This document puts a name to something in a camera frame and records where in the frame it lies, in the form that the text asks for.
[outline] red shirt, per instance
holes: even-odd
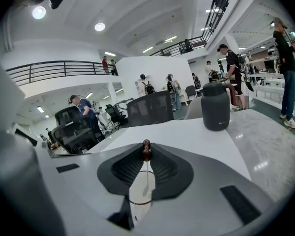
[[[103,67],[108,68],[108,63],[105,59],[102,61]]]

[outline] ceiling light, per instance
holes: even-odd
[[[31,14],[34,19],[42,19],[46,15],[46,9],[43,6],[37,6]]]
[[[220,9],[215,9],[215,10],[206,10],[206,13],[209,13],[210,11],[212,11],[212,12],[218,12]]]
[[[38,111],[41,112],[41,113],[44,112],[44,110],[43,110],[41,107],[37,107],[37,109],[38,109]]]
[[[90,92],[87,97],[85,97],[85,99],[89,98],[91,95],[93,94],[93,92]]]
[[[152,50],[153,49],[153,46],[151,46],[150,48],[147,48],[145,51],[143,51],[142,53],[146,53],[148,52],[149,50]]]
[[[116,56],[116,54],[113,54],[113,53],[109,53],[109,52],[105,52],[105,54],[109,55],[109,56]]]
[[[177,38],[177,36],[174,36],[174,37],[171,37],[171,38],[169,38],[169,39],[166,39],[166,40],[165,40],[165,43],[170,42],[171,40],[173,40],[173,39],[175,39],[175,38]]]
[[[116,91],[115,93],[118,93],[118,92],[121,92],[123,90],[123,88],[122,89],[119,89],[118,91]]]
[[[95,30],[96,31],[102,31],[103,29],[105,29],[105,24],[104,23],[98,23],[95,25]]]
[[[290,32],[290,34],[292,34],[295,37],[295,31]]]

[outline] man in black shirt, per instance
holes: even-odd
[[[293,120],[293,110],[295,101],[295,59],[293,52],[295,51],[295,44],[289,46],[285,40],[284,28],[287,27],[279,18],[274,18],[274,32],[273,41],[278,55],[278,66],[280,73],[284,75],[285,86],[282,101],[281,119],[288,127],[295,128],[295,121]]]
[[[232,84],[237,84],[234,86],[235,90],[237,91],[237,95],[240,99],[242,110],[245,110],[245,96],[241,91],[241,74],[239,71],[239,60],[236,53],[232,50],[229,50],[227,45],[221,44],[219,46],[219,50],[222,55],[226,55],[226,62],[227,62],[227,75],[225,79],[230,79]]]

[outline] round ceiling light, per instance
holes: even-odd
[[[46,9],[43,6],[37,6],[31,14],[34,19],[42,19],[46,15]]]
[[[97,31],[102,31],[103,29],[105,29],[105,24],[104,23],[98,23],[95,25],[95,30]]]

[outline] person in red shirt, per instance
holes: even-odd
[[[105,73],[107,75],[109,75],[109,69],[108,69],[108,63],[107,63],[107,57],[106,56],[104,56],[102,64],[103,64],[103,68],[105,70]]]

